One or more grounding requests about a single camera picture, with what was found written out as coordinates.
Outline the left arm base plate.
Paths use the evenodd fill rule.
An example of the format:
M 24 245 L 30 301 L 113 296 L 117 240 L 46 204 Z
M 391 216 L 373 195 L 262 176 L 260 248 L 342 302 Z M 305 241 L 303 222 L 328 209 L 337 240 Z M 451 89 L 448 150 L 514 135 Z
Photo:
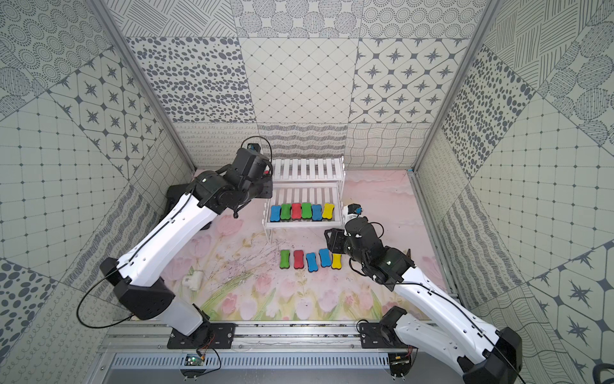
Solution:
M 206 323 L 190 336 L 172 329 L 167 343 L 169 350 L 198 350 L 205 347 L 229 350 L 232 347 L 236 323 Z

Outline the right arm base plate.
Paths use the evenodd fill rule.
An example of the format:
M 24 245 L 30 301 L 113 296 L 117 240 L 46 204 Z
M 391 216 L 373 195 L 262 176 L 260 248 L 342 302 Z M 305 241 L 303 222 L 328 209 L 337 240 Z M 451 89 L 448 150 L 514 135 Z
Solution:
M 356 329 L 361 339 L 362 349 L 407 349 L 398 336 L 388 327 L 380 323 L 370 323 L 366 320 L 357 322 Z

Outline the white wooden slatted shelf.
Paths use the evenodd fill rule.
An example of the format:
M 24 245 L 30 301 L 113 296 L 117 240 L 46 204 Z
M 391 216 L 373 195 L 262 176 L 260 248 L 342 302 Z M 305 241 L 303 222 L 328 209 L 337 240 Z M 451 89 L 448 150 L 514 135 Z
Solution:
M 276 158 L 273 160 L 273 197 L 265 203 L 262 225 L 268 241 L 275 230 L 340 227 L 342 195 L 345 185 L 345 159 Z M 315 222 L 289 220 L 270 222 L 270 208 L 284 203 L 334 204 L 334 219 Z

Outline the shelf red eraser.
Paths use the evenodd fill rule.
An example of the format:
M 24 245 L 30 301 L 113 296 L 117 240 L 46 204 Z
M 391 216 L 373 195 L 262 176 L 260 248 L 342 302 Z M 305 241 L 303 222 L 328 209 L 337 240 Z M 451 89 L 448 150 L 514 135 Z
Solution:
M 293 253 L 294 256 L 294 269 L 302 270 L 305 268 L 305 253 L 303 250 L 295 250 Z
M 300 203 L 291 204 L 291 219 L 292 220 L 302 219 L 302 204 Z

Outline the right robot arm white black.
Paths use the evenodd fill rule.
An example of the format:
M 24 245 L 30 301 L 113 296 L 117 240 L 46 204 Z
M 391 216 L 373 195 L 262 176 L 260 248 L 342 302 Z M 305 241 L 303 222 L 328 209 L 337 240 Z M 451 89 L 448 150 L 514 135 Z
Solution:
M 427 324 L 395 306 L 376 324 L 358 327 L 366 346 L 413 347 L 460 374 L 465 383 L 515 383 L 521 379 L 522 340 L 509 327 L 497 328 L 462 307 L 416 266 L 409 251 L 383 244 L 365 217 L 324 233 L 334 254 L 358 262 L 360 275 L 405 298 L 432 320 Z

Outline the shelf yellow eraser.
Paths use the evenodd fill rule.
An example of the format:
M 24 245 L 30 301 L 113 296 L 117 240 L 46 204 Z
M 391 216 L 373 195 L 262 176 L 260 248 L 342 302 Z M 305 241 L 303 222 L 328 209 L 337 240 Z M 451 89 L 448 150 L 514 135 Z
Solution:
M 332 254 L 331 268 L 333 270 L 342 269 L 342 256 L 340 254 Z
M 335 208 L 334 204 L 326 203 L 322 211 L 322 218 L 325 220 L 333 220 L 334 219 L 334 208 Z

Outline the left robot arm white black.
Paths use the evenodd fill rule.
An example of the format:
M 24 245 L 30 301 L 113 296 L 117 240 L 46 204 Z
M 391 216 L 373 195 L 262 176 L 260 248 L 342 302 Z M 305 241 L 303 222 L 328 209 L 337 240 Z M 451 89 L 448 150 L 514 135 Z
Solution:
M 218 171 L 203 171 L 188 184 L 175 207 L 118 259 L 101 265 L 118 301 L 140 320 L 159 318 L 179 334 L 193 338 L 208 318 L 166 286 L 162 272 L 203 227 L 225 210 L 233 217 L 255 198 L 271 198 L 273 163 L 252 147 L 238 149 L 233 162 Z

